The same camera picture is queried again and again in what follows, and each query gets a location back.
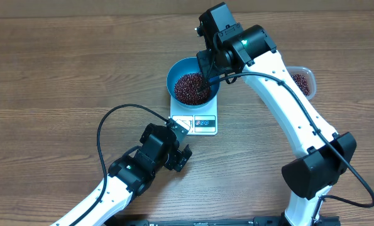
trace wooden table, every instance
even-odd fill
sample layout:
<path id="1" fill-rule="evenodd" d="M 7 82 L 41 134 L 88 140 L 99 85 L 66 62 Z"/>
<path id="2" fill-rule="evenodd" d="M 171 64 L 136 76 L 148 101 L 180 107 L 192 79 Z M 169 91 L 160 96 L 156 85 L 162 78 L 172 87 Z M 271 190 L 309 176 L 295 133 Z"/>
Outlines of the wooden table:
<path id="1" fill-rule="evenodd" d="M 317 78 L 314 107 L 358 147 L 351 163 L 374 189 L 374 11 L 235 14 L 270 33 L 286 65 Z M 168 69 L 203 50 L 198 15 L 0 19 L 0 225 L 48 225 L 102 178 L 96 129 L 112 107 L 145 105 L 169 115 Z M 181 173 L 161 170 L 120 215 L 149 220 L 279 215 L 290 190 L 280 169 L 293 161 L 276 120 L 242 80 L 222 84 L 219 133 L 188 137 Z M 158 119 L 123 109 L 102 130 L 106 165 L 138 144 Z M 331 194 L 369 202 L 345 173 Z M 329 201 L 324 215 L 374 225 L 374 208 Z"/>

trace black base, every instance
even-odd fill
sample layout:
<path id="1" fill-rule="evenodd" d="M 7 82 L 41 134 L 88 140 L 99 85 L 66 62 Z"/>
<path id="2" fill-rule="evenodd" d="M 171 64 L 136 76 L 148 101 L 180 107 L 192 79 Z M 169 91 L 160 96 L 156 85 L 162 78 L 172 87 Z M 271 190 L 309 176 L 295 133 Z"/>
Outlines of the black base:
<path id="1" fill-rule="evenodd" d="M 281 217 L 254 217 L 253 226 L 291 226 L 291 224 Z M 339 217 L 320 216 L 314 226 L 341 226 Z"/>
<path id="2" fill-rule="evenodd" d="M 253 220 L 176 220 L 149 222 L 147 220 L 117 220 L 111 217 L 106 226 L 290 226 L 283 217 L 255 217 Z M 320 217 L 316 226 L 341 226 L 339 217 Z"/>

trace white scale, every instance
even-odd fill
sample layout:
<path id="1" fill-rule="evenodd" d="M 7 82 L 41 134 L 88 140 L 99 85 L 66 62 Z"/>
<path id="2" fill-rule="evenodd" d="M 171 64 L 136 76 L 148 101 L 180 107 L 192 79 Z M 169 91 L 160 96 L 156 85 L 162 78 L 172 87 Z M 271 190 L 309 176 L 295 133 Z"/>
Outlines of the white scale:
<path id="1" fill-rule="evenodd" d="M 173 120 L 181 120 L 190 126 L 187 135 L 216 135 L 217 96 L 205 106 L 197 109 L 181 106 L 170 96 L 170 116 Z"/>

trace wire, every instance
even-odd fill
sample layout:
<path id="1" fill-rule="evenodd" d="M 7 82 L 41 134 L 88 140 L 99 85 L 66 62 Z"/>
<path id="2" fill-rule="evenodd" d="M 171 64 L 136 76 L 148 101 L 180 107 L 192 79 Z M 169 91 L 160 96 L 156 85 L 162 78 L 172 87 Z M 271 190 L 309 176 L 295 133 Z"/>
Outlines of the wire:
<path id="1" fill-rule="evenodd" d="M 219 51 L 219 49 L 217 48 L 217 34 L 219 32 L 216 32 L 214 35 L 213 35 L 213 38 L 212 38 L 212 43 L 214 45 L 214 49 L 215 49 L 215 52 L 217 53 Z M 210 77 L 210 74 L 212 72 L 212 69 L 213 69 L 213 65 L 214 65 L 214 60 L 216 58 L 216 53 L 213 53 L 213 57 L 212 57 L 212 63 L 211 63 L 211 66 L 209 67 L 209 70 L 207 71 L 206 73 L 206 76 L 202 73 L 202 78 L 204 79 L 204 81 L 208 81 L 209 80 L 209 77 Z M 205 82 L 202 82 L 201 83 L 201 86 L 199 87 L 200 89 L 203 88 L 205 86 Z"/>
<path id="2" fill-rule="evenodd" d="M 347 168 L 349 168 L 349 170 L 354 174 L 354 176 L 357 178 L 357 180 L 360 181 L 360 183 L 364 186 L 364 188 L 370 194 L 371 199 L 372 199 L 371 203 L 362 204 L 362 203 L 353 202 L 351 200 L 347 200 L 345 198 L 341 198 L 341 197 L 334 196 L 334 195 L 323 195 L 323 196 L 319 197 L 320 198 L 320 202 L 323 201 L 323 200 L 325 200 L 325 198 L 331 198 L 331 199 L 335 199 L 335 200 L 338 200 L 338 201 L 341 201 L 341 202 L 344 202 L 344 203 L 348 203 L 350 205 L 354 205 L 356 207 L 362 207 L 362 208 L 371 208 L 371 207 L 374 207 L 374 191 L 371 189 L 371 187 L 368 185 L 368 183 L 360 176 L 360 174 L 357 173 L 357 171 L 350 165 L 350 163 L 348 163 L 343 158 L 343 156 L 340 155 L 340 153 L 338 152 L 338 150 L 336 150 L 332 146 L 332 144 L 330 144 L 329 141 L 322 135 L 321 130 L 315 125 L 314 121 L 311 119 L 311 116 L 309 115 L 309 113 L 305 109 L 305 107 L 302 104 L 302 102 L 300 101 L 299 97 L 294 93 L 294 91 L 283 80 L 280 80 L 277 77 L 274 77 L 272 75 L 268 75 L 268 74 L 265 74 L 265 73 L 243 72 L 243 73 L 236 73 L 234 75 L 229 75 L 227 77 L 222 77 L 219 80 L 211 82 L 209 84 L 209 86 L 212 86 L 212 85 L 214 85 L 216 83 L 222 82 L 222 81 L 224 81 L 224 80 L 226 80 L 228 78 L 235 78 L 235 77 L 247 76 L 247 75 L 254 75 L 254 76 L 269 78 L 270 80 L 273 80 L 273 81 L 277 82 L 278 85 L 283 86 L 292 95 L 292 97 L 295 99 L 295 101 L 298 103 L 298 105 L 301 108 L 301 110 L 303 111 L 305 117 L 310 122 L 310 125 L 312 126 L 312 128 L 314 128 L 315 133 L 321 138 L 321 140 L 325 143 L 325 145 L 328 146 L 332 150 L 332 152 L 334 153 L 334 155 L 336 157 L 338 157 L 338 159 L 340 161 L 342 161 L 343 164 L 345 164 L 347 166 Z"/>
<path id="3" fill-rule="evenodd" d="M 237 77 L 234 77 L 234 78 L 232 79 L 232 81 L 230 82 L 230 80 L 227 78 L 227 79 L 226 79 L 226 83 L 230 85 L 230 84 L 235 83 L 236 80 L 237 80 Z"/>
<path id="4" fill-rule="evenodd" d="M 161 119 L 161 120 L 163 120 L 165 122 L 168 122 L 168 119 L 165 119 L 160 114 L 157 114 L 156 112 L 150 110 L 149 108 L 143 107 L 142 105 L 138 105 L 138 104 L 123 104 L 123 105 L 117 106 L 117 107 L 109 110 L 109 112 L 107 112 L 106 115 L 104 115 L 104 117 L 100 121 L 99 127 L 97 128 L 97 152 L 99 153 L 100 163 L 101 163 L 101 167 L 102 167 L 102 170 L 103 170 L 103 188 L 102 188 L 102 190 L 100 192 L 99 197 L 97 197 L 96 201 L 91 205 L 91 207 L 89 207 L 80 217 L 78 217 L 78 219 L 76 219 L 74 222 L 72 222 L 72 224 L 70 224 L 70 226 L 76 225 L 84 217 L 86 217 L 86 215 L 89 214 L 93 210 L 93 208 L 101 201 L 101 198 L 103 197 L 104 192 L 106 191 L 106 187 L 107 187 L 107 172 L 106 172 L 106 165 L 104 164 L 103 155 L 101 153 L 100 131 L 101 131 L 101 127 L 103 126 L 103 122 L 107 119 L 107 117 L 111 113 L 113 113 L 115 110 L 118 110 L 118 109 L 123 108 L 123 107 L 137 107 L 137 108 L 140 108 L 140 109 L 143 109 L 143 110 L 146 110 L 146 111 L 152 113 L 153 115 L 157 116 L 159 119 Z M 131 154 L 133 151 L 136 151 L 138 149 L 137 147 L 139 147 L 139 146 L 135 146 L 135 147 L 131 148 L 130 150 L 128 150 L 127 152 L 125 152 L 123 154 L 123 157 Z"/>

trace plastic container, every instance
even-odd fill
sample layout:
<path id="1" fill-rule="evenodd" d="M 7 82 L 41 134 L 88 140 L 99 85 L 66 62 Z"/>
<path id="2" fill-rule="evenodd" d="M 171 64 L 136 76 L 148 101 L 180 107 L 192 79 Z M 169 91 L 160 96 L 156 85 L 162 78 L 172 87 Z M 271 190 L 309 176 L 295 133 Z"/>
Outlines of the plastic container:
<path id="1" fill-rule="evenodd" d="M 307 96 L 307 100 L 311 100 L 317 92 L 317 83 L 315 81 L 313 72 L 306 67 L 288 66 L 286 69 L 290 75 L 300 74 L 305 77 L 307 80 L 308 89 L 310 90 L 310 95 Z"/>
<path id="2" fill-rule="evenodd" d="M 190 109 L 198 109 L 200 107 L 203 107 L 203 106 L 207 105 L 207 103 L 209 103 L 217 95 L 217 93 L 219 92 L 219 87 L 220 87 L 220 83 L 211 86 L 211 90 L 212 90 L 211 91 L 211 96 L 208 98 L 208 100 L 205 104 L 188 105 L 188 104 L 181 103 L 179 100 L 177 100 L 175 98 L 175 94 L 174 94 L 175 84 L 184 75 L 187 75 L 189 73 L 196 73 L 196 72 L 201 72 L 201 70 L 199 69 L 198 60 L 197 60 L 196 57 L 189 57 L 189 58 L 182 59 L 179 62 L 175 63 L 175 65 L 173 65 L 171 67 L 171 69 L 170 69 L 170 71 L 168 72 L 168 75 L 167 75 L 167 90 L 168 90 L 169 94 L 181 106 L 184 106 L 184 107 L 190 108 Z M 211 82 L 215 79 L 219 79 L 219 78 L 214 77 L 214 78 L 211 78 L 209 81 Z"/>

